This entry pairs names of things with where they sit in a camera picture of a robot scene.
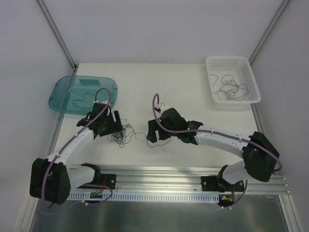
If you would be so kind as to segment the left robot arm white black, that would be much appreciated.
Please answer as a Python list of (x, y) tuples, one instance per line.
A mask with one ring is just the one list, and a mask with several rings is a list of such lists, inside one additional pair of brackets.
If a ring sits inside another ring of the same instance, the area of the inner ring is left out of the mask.
[(95, 102), (92, 111), (80, 119), (70, 139), (48, 157), (34, 160), (31, 167), (29, 194), (54, 204), (63, 204), (70, 192), (83, 185), (97, 188), (102, 183), (100, 167), (83, 163), (71, 170), (74, 161), (97, 137), (121, 132), (119, 111), (104, 102)]

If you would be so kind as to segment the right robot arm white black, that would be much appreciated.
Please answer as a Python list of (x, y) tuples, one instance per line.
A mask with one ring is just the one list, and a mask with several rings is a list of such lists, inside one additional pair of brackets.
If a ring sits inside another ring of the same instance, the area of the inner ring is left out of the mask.
[(276, 172), (280, 155), (264, 134), (256, 131), (253, 135), (229, 135), (201, 122), (187, 121), (174, 108), (155, 111), (160, 117), (148, 121), (146, 136), (151, 143), (174, 136), (186, 144), (215, 147), (241, 158), (235, 164), (224, 165), (216, 176), (202, 178), (204, 191), (243, 191), (243, 182), (248, 178), (268, 182)]

